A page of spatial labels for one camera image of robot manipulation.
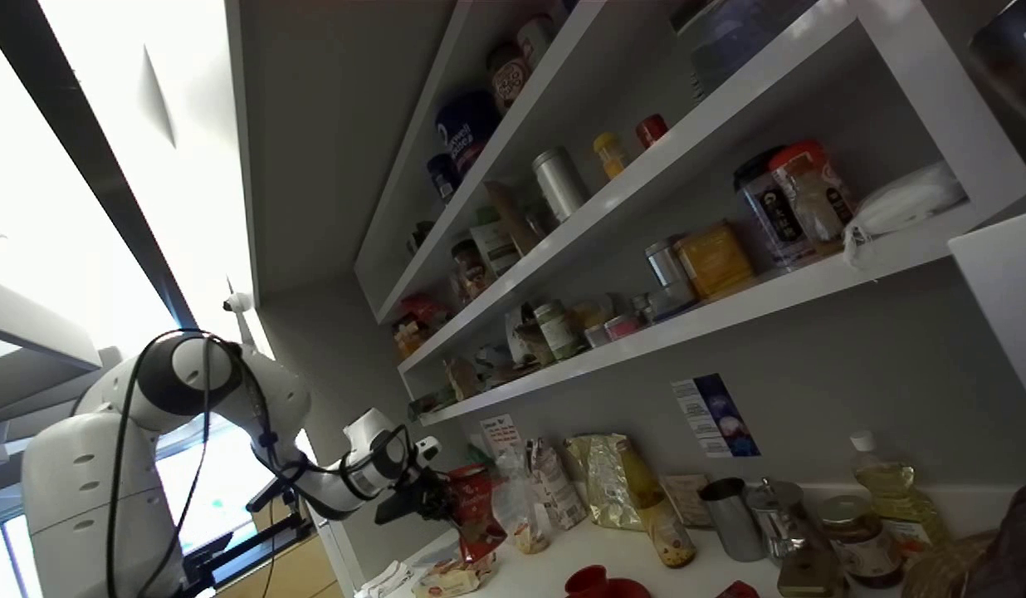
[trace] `white shelf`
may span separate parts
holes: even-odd
[[[706,161],[752,138],[773,106],[793,106],[793,96],[809,96],[827,81],[847,81],[847,70],[870,46],[850,46],[821,55],[855,24],[842,5],[816,5],[797,24],[792,24],[766,50],[742,66],[720,91],[714,91],[694,112],[686,112],[661,144],[632,162],[614,183],[608,183],[589,207],[582,207],[565,226],[546,235],[526,260],[518,260],[490,290],[468,303],[451,324],[444,324],[424,346],[420,346],[398,373],[410,376],[421,363],[443,357],[451,344],[476,332],[489,315],[510,305],[527,282],[560,265],[571,254],[589,251],[603,231],[635,216],[635,207],[663,201],[674,188],[686,183],[706,167]],[[816,56],[809,84],[792,88],[773,106],[755,106],[792,70]]]
[[[437,426],[437,421],[451,421],[473,414],[485,414],[490,407],[508,407],[518,399],[533,399],[542,388],[551,387],[565,387],[571,380],[672,350],[672,346],[685,346],[703,336],[714,336],[720,331],[734,331],[745,326],[752,321],[763,321],[855,287],[866,287],[875,281],[884,276],[897,276],[908,271],[915,271],[924,264],[938,264],[945,255],[945,244],[974,226],[981,226],[985,216],[968,203],[961,211],[949,211],[942,216],[938,216],[933,222],[920,226],[920,231],[908,231],[897,235],[884,235],[870,247],[860,251],[860,260],[850,264],[842,254],[840,255],[827,255],[821,264],[809,264],[805,271],[793,271],[788,276],[778,281],[763,281],[737,295],[726,295],[720,303],[706,303],[700,311],[691,311],[679,321],[666,321],[661,326],[652,326],[637,336],[629,336],[621,344],[590,350],[579,359],[557,363],[551,368],[533,373],[526,380],[516,380],[508,387],[489,388],[476,399],[464,399],[451,408],[443,408],[434,417],[424,417],[421,426]]]
[[[533,73],[527,88],[506,112],[496,138],[485,144],[485,154],[476,161],[458,192],[447,201],[437,222],[382,300],[374,314],[380,324],[390,324],[405,295],[447,272],[454,232],[468,231],[468,222],[476,221],[476,207],[485,201],[485,180],[500,167],[523,162],[527,161],[527,154],[542,151],[542,123],[551,123],[554,112],[565,112],[568,94],[598,88],[603,78],[611,78],[602,66],[611,63],[611,55],[619,55],[652,19],[652,15],[653,9],[648,8],[621,0],[589,0],[576,8],[576,15],[565,19],[554,44],[548,46],[546,61]]]

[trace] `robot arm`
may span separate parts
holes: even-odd
[[[413,445],[405,426],[374,408],[345,430],[350,451],[334,466],[311,466],[295,449],[309,388],[291,373],[202,332],[158,336],[141,359],[105,373],[80,414],[43,430],[23,457],[43,596],[175,596],[184,560],[156,476],[156,438],[200,414],[247,430],[255,459],[324,520],[434,479],[434,438]]]

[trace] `pantry shelf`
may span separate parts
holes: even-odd
[[[571,104],[603,88],[603,78],[611,78],[611,66],[619,66],[619,55],[652,24],[653,9],[637,5],[590,0],[576,8],[546,61],[533,73],[527,88],[518,94],[500,128],[485,144],[485,154],[468,170],[405,272],[380,303],[380,324],[393,324],[405,295],[444,276],[454,235],[476,221],[476,207],[485,201],[485,183],[508,167],[526,167],[527,158],[546,146],[548,123],[565,120]]]
[[[489,388],[476,399],[464,399],[451,408],[443,408],[434,417],[424,417],[421,426],[443,426],[451,418],[464,418],[496,407],[508,407],[508,403],[523,403],[539,395],[542,388],[554,388],[565,387],[571,380],[602,373],[602,368],[614,368],[621,363],[632,359],[643,359],[652,352],[672,350],[672,346],[685,346],[703,336],[714,336],[720,331],[734,331],[805,303],[816,303],[825,295],[855,290],[855,287],[866,287],[908,271],[915,271],[924,264],[938,264],[942,255],[949,255],[945,244],[974,226],[981,226],[985,221],[985,212],[974,203],[963,203],[942,216],[938,216],[933,222],[920,226],[920,231],[908,231],[897,235],[884,235],[870,247],[865,247],[856,254],[856,260],[850,260],[847,254],[840,255],[827,255],[821,264],[800,265],[793,272],[763,281],[737,295],[706,303],[700,311],[691,311],[679,321],[666,321],[661,326],[652,326],[643,332],[635,332],[629,339],[619,339],[611,346],[590,350],[579,359],[557,363],[551,368],[533,373],[526,380],[516,380],[508,387]]]
[[[700,106],[694,106],[663,141],[611,180],[590,203],[586,203],[565,226],[523,255],[490,290],[468,303],[451,324],[444,324],[424,346],[420,346],[398,373],[410,376],[427,359],[443,357],[451,344],[485,326],[498,311],[508,311],[518,293],[557,271],[576,254],[586,254],[603,231],[635,216],[635,211],[663,201],[672,190],[694,180],[706,162],[737,144],[745,144],[780,106],[793,106],[800,96],[825,91],[831,81],[842,81],[855,61],[875,55],[865,29],[847,33],[855,15],[842,5],[816,5],[793,19],[770,46],[745,63],[725,88],[717,88]],[[805,84],[785,88],[770,104],[756,104],[780,81],[809,61]],[[415,260],[402,282],[420,281],[434,260]]]

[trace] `white wall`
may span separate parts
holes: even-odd
[[[393,336],[374,326],[357,281],[276,295],[267,331],[276,359],[291,365],[311,387],[307,434],[322,466],[350,449],[341,426],[365,408],[380,407],[395,421],[410,418],[410,399],[395,376]],[[345,522],[365,580],[380,576],[390,562],[413,555],[444,528],[447,527],[421,520],[402,520],[380,528],[374,504],[365,504]]]
[[[847,481],[847,434],[877,430],[924,481],[1024,487],[1026,393],[953,264],[809,303],[653,359],[539,393],[510,408],[527,435],[632,434],[661,472],[703,461],[672,384],[720,373],[763,459],[755,472]]]

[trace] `oil bottle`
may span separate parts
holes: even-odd
[[[908,560],[915,560],[938,546],[949,541],[942,511],[929,494],[912,489],[915,470],[900,459],[887,459],[870,434],[855,434],[850,445],[855,479],[870,493],[870,511],[897,539]]]

